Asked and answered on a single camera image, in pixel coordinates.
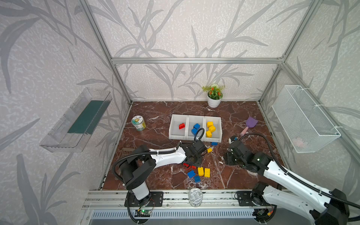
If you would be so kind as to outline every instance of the floor vent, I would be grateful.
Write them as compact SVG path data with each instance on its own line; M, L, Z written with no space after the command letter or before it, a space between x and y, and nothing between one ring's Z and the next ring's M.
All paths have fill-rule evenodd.
M155 209L154 219L254 218L254 209ZM92 219L128 219L127 210L94 210Z

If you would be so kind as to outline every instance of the marble floor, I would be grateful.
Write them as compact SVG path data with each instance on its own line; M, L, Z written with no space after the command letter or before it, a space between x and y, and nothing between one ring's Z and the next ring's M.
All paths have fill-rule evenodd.
M276 157L282 163L256 102L222 102L215 109L210 108L207 102L134 102L112 163L120 158L123 148L137 148L142 144L153 149L175 147L178 141L168 138L172 114L221 117L222 142L214 147L211 153L207 153L203 157L202 167L210 168L210 178L201 176L201 182L195 183L193 178L188 178L185 166L172 164L152 171L146 180L150 190L190 189L194 187L200 189L252 189L258 181L276 186L275 182L261 175L248 172L239 166L225 165L223 158L224 153L228 151L228 139L233 135L239 136L246 127L246 119L251 116L259 122L254 128L249 128L248 132L264 134L271 142ZM131 124L131 119L136 115L141 115L145 119L146 128L143 131L137 131ZM210 143L205 142L204 144L210 147ZM265 140L259 136L244 138L244 144L253 152L262 151L270 155ZM103 190L121 189L124 189L122 183L114 177L110 170Z

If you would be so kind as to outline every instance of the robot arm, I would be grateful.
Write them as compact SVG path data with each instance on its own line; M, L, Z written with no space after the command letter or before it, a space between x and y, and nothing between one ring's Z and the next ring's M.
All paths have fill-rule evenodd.
M189 143L179 143L177 147L168 149L149 149L141 145L132 152L133 156L127 159L120 159L113 165L119 165L122 177L116 172L114 175L123 182L127 190L134 193L139 205L145 205L151 199L151 194L145 183L153 169L173 163L187 163L200 166L202 153L206 150L201 140Z
M266 183L258 183L252 191L253 202L256 204L268 203L284 207L308 218L315 224L347 223L348 205L324 195L327 193L346 200L346 195L340 190L330 191L305 180L286 168L280 168L270 156L263 152L252 153L240 140L230 143L230 151L225 153L224 159L227 165L239 165L251 172L261 174L295 194L280 191ZM315 192L307 185L321 190L323 194Z

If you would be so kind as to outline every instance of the wall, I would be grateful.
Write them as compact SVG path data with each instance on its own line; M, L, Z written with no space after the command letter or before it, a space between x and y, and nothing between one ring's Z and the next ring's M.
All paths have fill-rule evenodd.
M360 143L360 1L323 1L286 63L323 102L353 139ZM328 189L338 188L360 202L360 167L340 140L316 153L294 151L271 109L286 84L280 73L271 95L262 103L293 171ZM351 209L354 215L359 210Z
M310 0L89 0L112 57L281 57ZM119 64L133 100L259 99L275 65Z
M74 224L128 105L77 1L0 2L0 224ZM82 153L41 139L85 87L113 100Z

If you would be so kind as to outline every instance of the white storage bin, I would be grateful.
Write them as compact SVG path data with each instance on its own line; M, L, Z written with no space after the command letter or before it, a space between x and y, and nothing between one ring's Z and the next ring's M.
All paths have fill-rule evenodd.
M200 125L200 128L204 128L205 129L205 132L206 132L206 125L204 124L205 120L204 120L204 116L193 116L193 115L189 115L188 116L188 124L189 124L189 127L187 129L188 131L188 138L187 140L194 140L194 136L193 133L191 132L191 130L194 128L194 125L195 124L199 124Z
M187 115L173 114L171 116L171 122L169 127L169 139L187 140L188 127L189 127L187 119L188 119ZM179 125L182 123L185 124L185 128L179 129Z
M222 139L221 117L205 116L205 132L208 131L208 128L206 126L207 122L212 122L216 130L212 133L211 138L207 138L206 134L204 134L204 141L220 143Z
M206 137L206 131L208 130L206 123L212 121L216 130L212 133L211 138ZM185 128L179 130L179 125L184 123ZM214 116L194 116L194 115L171 115L171 122L169 127L169 139L176 140L194 140L194 135L191 133L191 130L194 128L195 124L199 124L200 128L204 128L205 133L201 138L202 141L208 142L221 142L222 139L222 127L221 127L221 117Z

